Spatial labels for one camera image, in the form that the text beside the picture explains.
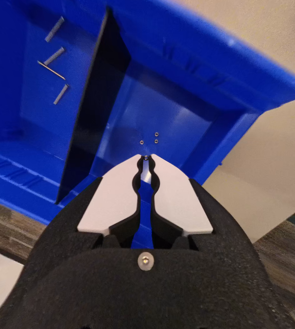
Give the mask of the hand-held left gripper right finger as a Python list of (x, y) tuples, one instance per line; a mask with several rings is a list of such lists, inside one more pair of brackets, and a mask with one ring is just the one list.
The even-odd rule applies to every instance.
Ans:
[(191, 179), (156, 154), (149, 156), (150, 223), (154, 247), (171, 247), (178, 237), (211, 234), (213, 227)]

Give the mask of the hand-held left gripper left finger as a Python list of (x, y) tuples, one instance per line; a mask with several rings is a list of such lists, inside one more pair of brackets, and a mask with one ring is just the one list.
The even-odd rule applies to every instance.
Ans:
[(77, 231), (113, 235), (122, 248), (131, 248), (141, 219), (141, 173), (144, 156), (134, 155), (101, 177)]

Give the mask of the blue plastic bin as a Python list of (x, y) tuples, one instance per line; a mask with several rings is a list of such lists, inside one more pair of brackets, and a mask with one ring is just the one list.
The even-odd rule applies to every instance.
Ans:
[[(55, 204), (107, 7), (131, 61), (88, 176)], [(66, 80), (37, 63), (60, 47), (48, 67)], [(48, 225), (136, 154), (202, 185), (263, 113), (291, 101), (295, 74), (171, 1), (0, 1), (0, 204)]]

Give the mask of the grey desk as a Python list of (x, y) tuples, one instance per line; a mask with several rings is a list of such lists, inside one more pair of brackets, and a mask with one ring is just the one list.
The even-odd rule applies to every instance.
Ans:
[[(176, 1), (295, 73), (295, 1)], [(255, 242), (295, 213), (295, 101), (264, 113), (203, 184)]]

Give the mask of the black bin divider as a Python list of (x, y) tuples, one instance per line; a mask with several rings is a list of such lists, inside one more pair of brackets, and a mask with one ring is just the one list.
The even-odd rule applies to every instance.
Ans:
[(93, 165), (118, 92), (131, 61), (110, 7), (101, 23), (85, 82), (55, 204), (59, 204)]

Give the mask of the silver metal screw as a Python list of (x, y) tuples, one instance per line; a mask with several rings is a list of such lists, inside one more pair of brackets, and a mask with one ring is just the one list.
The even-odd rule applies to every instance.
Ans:
[(61, 89), (61, 91), (59, 92), (59, 94), (57, 95), (57, 97), (55, 98), (55, 100), (53, 102), (54, 105), (57, 105), (58, 104), (58, 102), (63, 97), (63, 95), (65, 94), (65, 92), (67, 91), (68, 88), (69, 88), (69, 84), (65, 84), (63, 86), (63, 88)]
[(60, 55), (62, 55), (66, 51), (65, 48), (60, 47), (54, 54), (52, 54), (47, 60), (43, 62), (44, 65), (48, 66), (55, 59), (57, 59)]
[(46, 42), (50, 42), (51, 39), (55, 36), (55, 34), (57, 33), (57, 31), (59, 31), (60, 27), (62, 26), (62, 24), (64, 23), (64, 18), (61, 16), (58, 21), (55, 23), (55, 25), (52, 27), (52, 29), (50, 30), (50, 32), (47, 34), (47, 36), (45, 37), (45, 41)]

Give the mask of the thin metal pin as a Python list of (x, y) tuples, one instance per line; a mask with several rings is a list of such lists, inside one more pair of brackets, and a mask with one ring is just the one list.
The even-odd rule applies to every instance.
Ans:
[(59, 78), (66, 80), (66, 78), (64, 76), (62, 76), (61, 74), (57, 73), (56, 71), (54, 71), (53, 69), (51, 69), (50, 67), (48, 67), (47, 65), (45, 65), (44, 63), (40, 62), (39, 60), (37, 61), (37, 63), (39, 65), (41, 65), (42, 67), (46, 68), (48, 71), (52, 72), (53, 74), (55, 74), (56, 76), (58, 76)]

